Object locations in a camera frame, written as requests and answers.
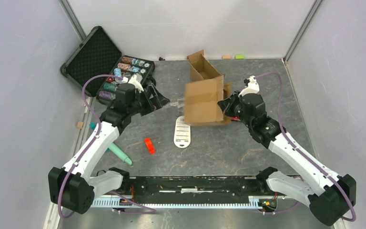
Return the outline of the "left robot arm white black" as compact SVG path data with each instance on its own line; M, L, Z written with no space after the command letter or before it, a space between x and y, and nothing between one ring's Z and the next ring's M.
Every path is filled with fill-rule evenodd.
M77 154L62 168L53 167L48 173L51 202L58 209L67 208L78 214L85 213L96 198L116 191L126 194L131 188L127 172L109 169L91 177L92 171L107 148L131 123L136 114L150 114L170 102L151 83L122 83L116 89L115 99L101 114L99 121Z

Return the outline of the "white oval packaged item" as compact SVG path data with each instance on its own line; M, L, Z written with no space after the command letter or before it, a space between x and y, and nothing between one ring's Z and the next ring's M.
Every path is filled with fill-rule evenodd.
M191 127L185 123L184 116L176 119L173 142L178 148L186 148L191 143Z

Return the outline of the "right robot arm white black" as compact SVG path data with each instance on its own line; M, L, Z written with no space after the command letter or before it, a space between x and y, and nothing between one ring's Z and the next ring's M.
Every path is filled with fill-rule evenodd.
M356 219L356 180L349 174L339 175L304 150L281 123L267 115L261 95L235 92L217 104L224 115L239 118L253 140L282 158L300 175L294 178L268 167L256 176L259 193L284 194L307 206L327 226L340 219L347 220L347 212L351 213L348 221Z

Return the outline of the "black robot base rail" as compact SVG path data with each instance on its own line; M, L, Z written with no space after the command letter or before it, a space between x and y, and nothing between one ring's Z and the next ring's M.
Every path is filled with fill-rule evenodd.
M116 192L139 204L244 204L249 197L276 196L255 176L136 176Z

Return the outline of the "red black utility knife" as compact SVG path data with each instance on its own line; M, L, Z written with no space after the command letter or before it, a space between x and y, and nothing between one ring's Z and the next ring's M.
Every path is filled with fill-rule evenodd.
M240 118L238 118L238 117L231 117L231 120L232 121L238 121L238 122L240 122L241 120L240 120Z

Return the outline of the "brown cardboard box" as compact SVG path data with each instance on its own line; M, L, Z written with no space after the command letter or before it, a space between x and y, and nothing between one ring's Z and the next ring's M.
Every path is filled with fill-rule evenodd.
M191 126L230 124L231 118L223 114L217 103L227 97L231 86L224 83L224 75L186 84L184 121Z

